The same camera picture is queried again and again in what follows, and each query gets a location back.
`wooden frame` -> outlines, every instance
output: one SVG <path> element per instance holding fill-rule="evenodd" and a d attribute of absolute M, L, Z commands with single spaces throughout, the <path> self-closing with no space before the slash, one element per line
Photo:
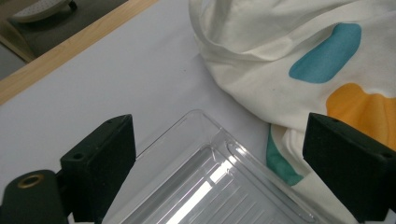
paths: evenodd
<path fill-rule="evenodd" d="M 12 75 L 0 81 L 0 105 L 29 88 L 158 0 L 129 0 Z"/>

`plastic container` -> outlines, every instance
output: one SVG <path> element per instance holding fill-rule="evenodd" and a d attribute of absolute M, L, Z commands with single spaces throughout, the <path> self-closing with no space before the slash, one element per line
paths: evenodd
<path fill-rule="evenodd" d="M 279 190 L 284 185 L 276 187 L 279 180 L 199 110 L 139 155 L 126 181 L 123 191 L 130 198 L 118 211 L 118 217 L 128 213 L 125 224 L 319 223 L 315 213 L 294 203 L 288 189 Z"/>

